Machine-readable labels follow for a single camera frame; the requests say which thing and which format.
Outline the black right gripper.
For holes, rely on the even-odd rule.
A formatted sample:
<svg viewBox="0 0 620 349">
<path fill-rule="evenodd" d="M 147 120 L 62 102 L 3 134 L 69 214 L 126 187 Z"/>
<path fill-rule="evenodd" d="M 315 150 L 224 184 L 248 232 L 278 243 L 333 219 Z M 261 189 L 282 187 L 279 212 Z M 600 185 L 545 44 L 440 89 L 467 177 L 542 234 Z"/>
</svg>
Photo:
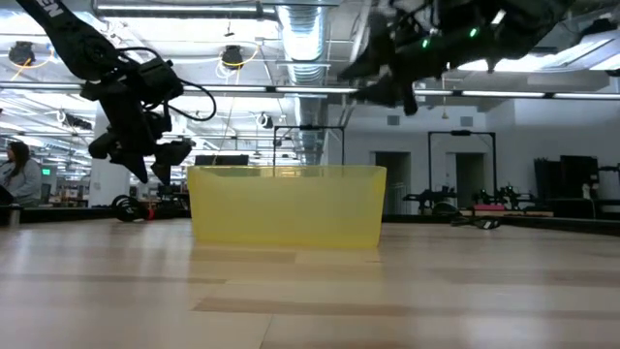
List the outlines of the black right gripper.
<svg viewBox="0 0 620 349">
<path fill-rule="evenodd" d="M 351 97 L 391 108 L 402 100 L 405 114 L 415 115 L 419 108 L 412 82 L 438 78 L 489 55 L 489 0 L 424 0 L 411 10 L 391 7 L 391 15 L 369 14 L 367 46 L 338 78 L 369 78 L 386 68 L 377 82 Z"/>
</svg>

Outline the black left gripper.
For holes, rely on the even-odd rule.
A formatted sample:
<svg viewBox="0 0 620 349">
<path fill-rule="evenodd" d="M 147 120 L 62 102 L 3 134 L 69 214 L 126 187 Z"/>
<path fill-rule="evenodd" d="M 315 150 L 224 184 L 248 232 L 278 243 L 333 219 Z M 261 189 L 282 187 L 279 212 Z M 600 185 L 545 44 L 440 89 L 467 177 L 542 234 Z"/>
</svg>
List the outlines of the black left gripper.
<svg viewBox="0 0 620 349">
<path fill-rule="evenodd" d="M 171 130 L 169 116 L 147 110 L 140 96 L 120 81 L 88 82 L 80 96 L 99 103 L 108 121 L 104 133 L 88 146 L 92 158 L 122 165 L 146 183 L 145 159 L 152 156 L 152 173 L 164 185 L 171 184 L 171 167 L 185 160 L 192 146 L 188 141 L 159 142 Z"/>
</svg>

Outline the dark background monitor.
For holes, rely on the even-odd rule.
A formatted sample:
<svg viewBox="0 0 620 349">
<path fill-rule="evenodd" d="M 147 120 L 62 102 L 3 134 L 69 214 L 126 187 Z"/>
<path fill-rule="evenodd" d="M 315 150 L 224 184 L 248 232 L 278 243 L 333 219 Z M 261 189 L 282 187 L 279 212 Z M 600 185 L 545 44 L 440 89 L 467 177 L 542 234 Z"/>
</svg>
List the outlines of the dark background monitor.
<svg viewBox="0 0 620 349">
<path fill-rule="evenodd" d="M 247 166 L 249 156 L 242 155 L 197 155 L 196 166 Z"/>
</svg>

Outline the ceiling light strip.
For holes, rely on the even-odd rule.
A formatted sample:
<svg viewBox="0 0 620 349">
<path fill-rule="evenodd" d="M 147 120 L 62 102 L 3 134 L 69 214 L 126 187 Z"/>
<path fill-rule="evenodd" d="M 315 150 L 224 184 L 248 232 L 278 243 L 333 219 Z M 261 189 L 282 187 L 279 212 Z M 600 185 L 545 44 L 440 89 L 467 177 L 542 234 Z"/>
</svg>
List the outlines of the ceiling light strip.
<svg viewBox="0 0 620 349">
<path fill-rule="evenodd" d="M 446 97 L 446 98 L 453 97 L 453 98 L 620 101 L 620 93 L 419 89 L 415 91 L 415 94 L 419 96 L 441 96 L 441 97 Z"/>
<path fill-rule="evenodd" d="M 260 86 L 260 85 L 204 85 L 203 88 L 214 93 L 293 93 L 293 94 L 350 94 L 357 90 L 351 87 L 326 86 Z M 23 89 L 45 91 L 79 91 L 80 83 L 70 82 L 20 82 L 0 81 L 0 89 Z"/>
</svg>

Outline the person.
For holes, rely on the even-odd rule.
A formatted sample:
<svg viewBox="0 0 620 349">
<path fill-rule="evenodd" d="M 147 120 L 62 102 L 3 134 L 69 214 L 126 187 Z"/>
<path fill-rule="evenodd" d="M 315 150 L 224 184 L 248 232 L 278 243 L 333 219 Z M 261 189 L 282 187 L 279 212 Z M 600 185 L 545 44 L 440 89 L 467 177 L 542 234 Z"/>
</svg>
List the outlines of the person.
<svg viewBox="0 0 620 349">
<path fill-rule="evenodd" d="M 0 164 L 0 187 L 10 196 L 10 203 L 22 207 L 38 206 L 42 198 L 42 169 L 31 158 L 23 142 L 11 142 L 8 159 Z"/>
</svg>

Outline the yellow translucent plastic bin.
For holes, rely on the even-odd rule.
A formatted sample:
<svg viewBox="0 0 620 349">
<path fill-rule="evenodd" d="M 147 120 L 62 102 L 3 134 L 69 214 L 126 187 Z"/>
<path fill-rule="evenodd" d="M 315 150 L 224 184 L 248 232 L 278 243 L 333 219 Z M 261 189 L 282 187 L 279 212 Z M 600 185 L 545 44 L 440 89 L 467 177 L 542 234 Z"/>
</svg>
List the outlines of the yellow translucent plastic bin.
<svg viewBox="0 0 620 349">
<path fill-rule="evenodd" d="M 386 180 L 378 166 L 193 166 L 193 234 L 204 243 L 374 248 Z"/>
</svg>

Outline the stacked black panels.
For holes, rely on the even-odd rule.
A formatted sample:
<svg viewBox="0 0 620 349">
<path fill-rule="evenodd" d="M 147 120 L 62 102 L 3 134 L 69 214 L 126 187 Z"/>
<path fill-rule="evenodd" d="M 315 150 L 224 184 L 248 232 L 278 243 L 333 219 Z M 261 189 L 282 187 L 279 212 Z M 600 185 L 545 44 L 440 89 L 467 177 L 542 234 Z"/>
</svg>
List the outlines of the stacked black panels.
<svg viewBox="0 0 620 349">
<path fill-rule="evenodd" d="M 597 198 L 600 185 L 598 158 L 561 155 L 557 161 L 534 160 L 538 197 L 551 199 Z"/>
</svg>

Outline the black gantry frame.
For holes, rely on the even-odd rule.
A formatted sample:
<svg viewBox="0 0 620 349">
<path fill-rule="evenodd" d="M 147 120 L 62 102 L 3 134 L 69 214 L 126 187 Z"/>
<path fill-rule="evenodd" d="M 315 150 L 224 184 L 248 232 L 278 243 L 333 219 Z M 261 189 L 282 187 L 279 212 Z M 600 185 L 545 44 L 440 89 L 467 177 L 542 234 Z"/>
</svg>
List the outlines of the black gantry frame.
<svg viewBox="0 0 620 349">
<path fill-rule="evenodd" d="M 432 137 L 434 135 L 450 135 L 451 137 L 471 137 L 476 136 L 488 136 L 491 139 L 491 195 L 490 198 L 494 198 L 498 191 L 498 175 L 497 175 L 497 136 L 495 132 L 484 131 L 471 131 L 466 129 L 451 130 L 451 131 L 428 131 L 426 133 L 426 146 L 427 146 L 427 182 L 428 190 L 433 189 L 433 155 L 432 155 Z"/>
<path fill-rule="evenodd" d="M 340 136 L 335 139 L 340 143 L 340 164 L 346 164 L 346 128 L 343 126 L 326 125 L 295 125 L 273 127 L 271 138 L 272 166 L 277 165 L 277 150 L 284 142 L 294 145 L 294 156 L 304 165 L 318 165 L 324 159 L 328 151 L 325 150 L 329 135 L 339 132 Z"/>
</svg>

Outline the silver ceiling duct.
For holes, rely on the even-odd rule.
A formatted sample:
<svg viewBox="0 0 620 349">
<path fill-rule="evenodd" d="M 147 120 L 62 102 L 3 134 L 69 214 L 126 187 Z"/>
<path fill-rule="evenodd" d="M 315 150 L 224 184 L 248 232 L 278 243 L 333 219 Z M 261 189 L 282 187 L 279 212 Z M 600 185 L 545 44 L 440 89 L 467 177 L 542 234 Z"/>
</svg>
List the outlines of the silver ceiling duct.
<svg viewBox="0 0 620 349">
<path fill-rule="evenodd" d="M 287 60 L 290 84 L 318 86 L 324 83 L 326 67 L 318 64 L 324 59 L 326 10 L 317 6 L 278 6 L 282 23 L 282 43 Z M 294 115 L 299 126 L 319 126 L 326 123 L 326 102 L 318 97 L 295 97 Z"/>
</svg>

